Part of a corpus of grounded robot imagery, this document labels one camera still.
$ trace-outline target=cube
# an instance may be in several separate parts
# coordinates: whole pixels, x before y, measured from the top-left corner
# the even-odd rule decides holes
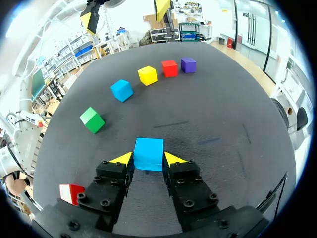
[[[72,204],[78,205],[77,203],[77,194],[84,192],[85,188],[72,184],[60,184],[59,185],[59,193],[61,199]]]
[[[184,73],[194,73],[196,72],[196,60],[190,57],[184,57],[181,60],[181,68]]]
[[[112,85],[110,89],[114,97],[122,103],[133,95],[131,84],[123,79]]]
[[[152,83],[157,82],[157,71],[151,66],[146,66],[138,70],[140,81],[145,85],[149,86]]]
[[[163,61],[163,73],[166,78],[176,77],[178,73],[177,63],[173,60]]]
[[[100,130],[100,128],[105,124],[104,120],[93,108],[88,108],[80,116],[80,120],[87,127],[87,129],[94,134],[96,134]]]
[[[140,170],[162,171],[163,139],[137,138],[133,153],[134,166]]]

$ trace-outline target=person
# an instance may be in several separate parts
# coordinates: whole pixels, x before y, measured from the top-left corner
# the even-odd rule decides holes
[[[0,149],[6,145],[7,140],[5,139],[4,131],[0,128]],[[24,179],[18,179],[16,175],[18,172],[19,171],[12,172],[2,177],[9,192],[14,196],[20,196],[20,193],[25,190],[26,186],[30,186],[31,188],[33,186],[33,179],[31,177],[28,176]]]

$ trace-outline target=green cube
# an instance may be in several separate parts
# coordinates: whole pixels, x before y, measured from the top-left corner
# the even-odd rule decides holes
[[[88,108],[81,116],[80,120],[88,128],[89,131],[96,134],[105,124],[101,116],[93,109]]]

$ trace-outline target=cardboard box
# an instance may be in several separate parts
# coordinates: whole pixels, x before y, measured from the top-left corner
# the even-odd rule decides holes
[[[193,18],[193,17],[188,17],[188,18],[187,18],[187,21],[192,22],[192,21],[196,21],[196,19]]]
[[[174,27],[178,27],[178,21],[177,19],[175,19],[174,13],[172,14],[172,19],[173,19]],[[162,22],[156,21],[155,14],[143,16],[143,21],[148,21],[150,23],[151,30],[160,29],[166,26],[164,20],[162,20]]]

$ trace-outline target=green board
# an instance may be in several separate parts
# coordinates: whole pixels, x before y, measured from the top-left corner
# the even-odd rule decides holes
[[[33,75],[32,81],[32,100],[36,95],[41,91],[41,89],[45,86],[44,78],[42,71],[39,70]]]

